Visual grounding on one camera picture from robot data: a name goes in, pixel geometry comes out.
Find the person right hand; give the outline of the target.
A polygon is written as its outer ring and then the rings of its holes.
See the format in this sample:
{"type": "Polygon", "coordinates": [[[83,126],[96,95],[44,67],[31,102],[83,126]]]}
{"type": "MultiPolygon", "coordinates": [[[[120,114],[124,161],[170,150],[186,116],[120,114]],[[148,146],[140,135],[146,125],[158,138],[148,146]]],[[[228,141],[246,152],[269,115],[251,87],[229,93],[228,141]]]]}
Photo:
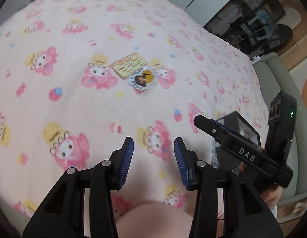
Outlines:
{"type": "MultiPolygon", "coordinates": [[[[244,163],[241,163],[238,166],[238,169],[240,169],[242,172],[251,172],[254,171],[252,167],[249,167],[245,165],[244,163]]],[[[270,186],[267,190],[261,193],[261,197],[264,200],[264,202],[267,204],[268,208],[270,210],[273,210],[276,206],[277,202],[280,200],[280,197],[282,195],[283,188],[281,186],[278,186],[277,184],[274,184],[270,186]]]]}

